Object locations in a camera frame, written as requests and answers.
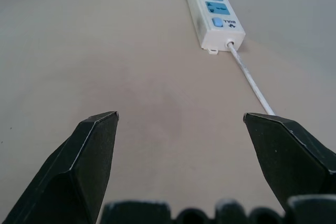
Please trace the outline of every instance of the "white cable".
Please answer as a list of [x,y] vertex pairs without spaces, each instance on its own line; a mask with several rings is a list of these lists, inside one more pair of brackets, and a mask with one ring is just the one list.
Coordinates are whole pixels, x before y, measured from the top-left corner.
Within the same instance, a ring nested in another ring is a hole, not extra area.
[[275,115],[275,113],[273,112],[273,110],[271,109],[271,107],[269,106],[268,102],[266,101],[265,97],[262,95],[261,91],[258,89],[258,86],[256,85],[256,83],[254,82],[250,72],[247,70],[247,67],[245,66],[245,64],[243,63],[241,57],[239,56],[239,54],[237,53],[237,51],[235,50],[235,48],[233,47],[233,43],[229,42],[227,44],[227,47],[230,49],[231,53],[233,54],[233,56],[235,57],[238,65],[240,66],[240,69],[243,71],[248,83],[250,83],[251,88],[254,91],[254,94],[256,94],[257,98],[259,99],[261,105],[264,107],[264,109],[266,110],[267,114],[269,115]]

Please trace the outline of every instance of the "cable strain relief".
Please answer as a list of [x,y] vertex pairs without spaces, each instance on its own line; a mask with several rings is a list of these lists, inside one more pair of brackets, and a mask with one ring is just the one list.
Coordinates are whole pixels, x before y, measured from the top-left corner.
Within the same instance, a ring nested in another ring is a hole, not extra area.
[[227,41],[226,41],[226,43],[225,43],[225,47],[227,48],[227,49],[229,49],[229,43],[232,43],[232,45],[234,45],[235,44],[235,40],[234,39],[228,39]]

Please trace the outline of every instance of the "beige table surface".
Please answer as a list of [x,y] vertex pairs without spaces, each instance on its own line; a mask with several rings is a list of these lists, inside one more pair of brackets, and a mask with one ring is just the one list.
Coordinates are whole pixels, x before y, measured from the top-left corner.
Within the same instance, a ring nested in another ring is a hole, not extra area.
[[[274,111],[336,151],[336,0],[230,2]],[[0,219],[76,125],[109,110],[105,201],[282,211],[243,123],[264,111],[229,53],[199,47],[186,0],[0,0]]]

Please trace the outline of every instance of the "power strip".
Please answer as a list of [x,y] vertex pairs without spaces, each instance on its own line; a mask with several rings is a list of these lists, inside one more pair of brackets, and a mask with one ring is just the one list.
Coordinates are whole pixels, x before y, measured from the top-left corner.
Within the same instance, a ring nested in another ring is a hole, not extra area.
[[245,32],[228,0],[187,0],[199,43],[209,54],[238,50]]

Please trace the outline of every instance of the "blue power switch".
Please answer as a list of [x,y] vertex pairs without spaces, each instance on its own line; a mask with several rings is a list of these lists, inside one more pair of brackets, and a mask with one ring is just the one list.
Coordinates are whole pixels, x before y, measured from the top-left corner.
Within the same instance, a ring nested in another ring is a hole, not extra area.
[[213,18],[212,22],[214,23],[215,26],[217,27],[223,27],[223,21],[221,18]]

